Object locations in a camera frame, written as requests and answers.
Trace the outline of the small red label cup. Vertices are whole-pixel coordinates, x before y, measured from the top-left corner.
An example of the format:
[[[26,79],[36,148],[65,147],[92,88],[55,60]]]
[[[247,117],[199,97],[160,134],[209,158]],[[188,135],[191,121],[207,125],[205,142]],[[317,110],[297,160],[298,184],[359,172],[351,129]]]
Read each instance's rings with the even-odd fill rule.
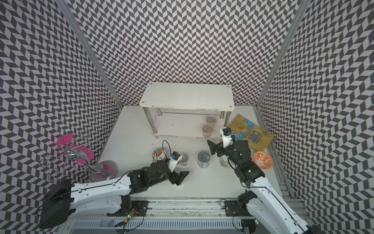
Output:
[[[181,165],[181,166],[187,166],[188,160],[189,160],[189,157],[186,154],[182,154],[180,156],[180,160],[179,160],[178,164]]]

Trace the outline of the purple white tin can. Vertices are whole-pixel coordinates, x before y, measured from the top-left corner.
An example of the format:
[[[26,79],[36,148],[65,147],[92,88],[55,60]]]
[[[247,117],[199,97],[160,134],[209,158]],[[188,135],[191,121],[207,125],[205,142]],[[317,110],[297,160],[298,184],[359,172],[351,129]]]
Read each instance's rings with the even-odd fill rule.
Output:
[[[201,151],[198,154],[198,166],[207,168],[210,165],[210,154],[207,151]]]

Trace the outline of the tomato label seed jar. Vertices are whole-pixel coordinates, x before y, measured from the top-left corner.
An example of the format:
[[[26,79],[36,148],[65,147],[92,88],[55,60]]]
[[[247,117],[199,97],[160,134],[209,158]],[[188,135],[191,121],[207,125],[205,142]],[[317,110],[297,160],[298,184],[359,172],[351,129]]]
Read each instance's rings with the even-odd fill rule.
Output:
[[[166,154],[162,148],[157,148],[152,153],[153,162],[157,161],[165,161],[166,160]]]

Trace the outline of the pink seed cup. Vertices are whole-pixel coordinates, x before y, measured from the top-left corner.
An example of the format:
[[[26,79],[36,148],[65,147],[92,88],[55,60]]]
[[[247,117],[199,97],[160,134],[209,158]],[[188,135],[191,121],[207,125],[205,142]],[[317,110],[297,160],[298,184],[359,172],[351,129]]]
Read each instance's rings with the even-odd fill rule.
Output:
[[[214,115],[209,115],[206,117],[206,123],[212,127],[215,127],[217,118]]]
[[[213,134],[214,128],[211,125],[205,124],[202,126],[202,134],[204,137],[211,137]]]

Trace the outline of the white lid dark jar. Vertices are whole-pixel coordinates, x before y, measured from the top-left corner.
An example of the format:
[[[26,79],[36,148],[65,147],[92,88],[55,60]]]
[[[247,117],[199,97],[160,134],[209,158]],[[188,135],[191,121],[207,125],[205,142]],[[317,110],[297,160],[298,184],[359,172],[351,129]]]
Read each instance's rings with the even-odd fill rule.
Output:
[[[224,168],[230,168],[230,161],[227,156],[220,157],[220,165]]]

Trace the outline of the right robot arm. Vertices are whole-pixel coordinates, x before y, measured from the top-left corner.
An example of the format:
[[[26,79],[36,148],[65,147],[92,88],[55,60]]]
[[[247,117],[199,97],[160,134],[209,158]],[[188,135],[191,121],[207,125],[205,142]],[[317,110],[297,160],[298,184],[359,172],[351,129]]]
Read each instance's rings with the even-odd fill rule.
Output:
[[[207,141],[212,155],[225,156],[234,163],[234,172],[247,188],[238,196],[242,213],[255,217],[272,234],[322,234],[316,225],[302,219],[271,186],[265,173],[252,161],[247,142],[232,140],[228,146]]]

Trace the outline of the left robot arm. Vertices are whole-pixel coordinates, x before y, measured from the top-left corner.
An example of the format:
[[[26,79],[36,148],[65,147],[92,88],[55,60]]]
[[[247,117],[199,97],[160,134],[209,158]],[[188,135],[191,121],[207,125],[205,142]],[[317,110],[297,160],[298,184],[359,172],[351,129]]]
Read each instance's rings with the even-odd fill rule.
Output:
[[[182,184],[189,172],[176,172],[176,165],[173,160],[162,160],[100,182],[73,184],[70,179],[64,179],[42,199],[38,228],[54,228],[75,216],[131,217],[134,213],[131,195],[146,192],[167,180],[176,186]]]

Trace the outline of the white two-tier shelf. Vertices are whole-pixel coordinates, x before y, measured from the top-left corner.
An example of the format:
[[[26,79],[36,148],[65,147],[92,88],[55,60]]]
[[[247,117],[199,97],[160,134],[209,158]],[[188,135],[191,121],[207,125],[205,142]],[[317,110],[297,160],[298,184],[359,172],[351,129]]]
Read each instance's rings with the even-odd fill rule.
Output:
[[[204,137],[206,117],[217,123],[209,138],[219,138],[234,111],[232,86],[150,82],[139,102],[155,137]]]

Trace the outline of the yellow blue snack bag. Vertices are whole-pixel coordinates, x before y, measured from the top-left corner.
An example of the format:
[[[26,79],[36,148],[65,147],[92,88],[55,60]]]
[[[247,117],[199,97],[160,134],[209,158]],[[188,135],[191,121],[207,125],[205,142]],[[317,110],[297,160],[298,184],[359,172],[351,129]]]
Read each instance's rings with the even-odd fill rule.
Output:
[[[247,140],[248,147],[254,151],[264,151],[274,138],[273,134],[239,114],[228,127],[236,140]]]

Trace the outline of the orange patterned bowl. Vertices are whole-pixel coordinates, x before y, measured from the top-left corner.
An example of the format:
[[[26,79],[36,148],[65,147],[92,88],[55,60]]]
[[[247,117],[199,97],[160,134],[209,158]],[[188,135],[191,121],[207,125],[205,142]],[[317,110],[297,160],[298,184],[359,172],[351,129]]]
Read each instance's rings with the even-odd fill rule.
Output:
[[[273,166],[273,159],[270,154],[265,151],[257,151],[253,155],[253,161],[261,169],[270,169]]]

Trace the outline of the pink plate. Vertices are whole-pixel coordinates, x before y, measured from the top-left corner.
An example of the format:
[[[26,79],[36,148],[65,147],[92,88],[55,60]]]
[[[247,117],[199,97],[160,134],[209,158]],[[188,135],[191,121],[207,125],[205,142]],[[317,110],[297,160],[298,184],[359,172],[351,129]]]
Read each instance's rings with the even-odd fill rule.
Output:
[[[63,135],[56,141],[56,145],[57,146],[63,146],[67,144],[70,145],[72,143],[73,138],[74,138],[74,134]]]

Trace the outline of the aluminium front rail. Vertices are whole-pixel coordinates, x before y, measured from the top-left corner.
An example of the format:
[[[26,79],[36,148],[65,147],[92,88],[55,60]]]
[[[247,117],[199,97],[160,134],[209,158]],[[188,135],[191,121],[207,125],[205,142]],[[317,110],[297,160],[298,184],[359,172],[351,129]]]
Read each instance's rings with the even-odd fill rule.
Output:
[[[102,199],[98,202],[90,202],[76,208],[71,208],[69,218],[76,217],[104,217],[107,213],[114,213],[118,211],[123,205],[130,204],[135,200],[147,200],[149,206],[147,218],[226,218],[224,210],[224,200],[235,199],[147,199],[147,198],[132,198],[132,200],[121,199]]]

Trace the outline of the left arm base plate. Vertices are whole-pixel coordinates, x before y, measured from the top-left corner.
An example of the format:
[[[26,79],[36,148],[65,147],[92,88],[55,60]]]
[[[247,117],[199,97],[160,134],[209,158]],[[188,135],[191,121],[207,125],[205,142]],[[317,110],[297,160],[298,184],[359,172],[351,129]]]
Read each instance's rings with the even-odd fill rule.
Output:
[[[144,217],[147,214],[149,201],[147,200],[135,200],[130,204],[123,205],[118,211],[114,213],[107,213],[108,217]]]

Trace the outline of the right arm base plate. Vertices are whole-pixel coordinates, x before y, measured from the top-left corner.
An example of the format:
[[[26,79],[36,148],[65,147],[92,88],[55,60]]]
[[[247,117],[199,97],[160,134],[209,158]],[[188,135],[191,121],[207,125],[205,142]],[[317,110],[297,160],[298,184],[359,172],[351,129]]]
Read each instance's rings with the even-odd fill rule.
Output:
[[[228,217],[252,216],[246,207],[237,200],[224,200],[224,210]]]

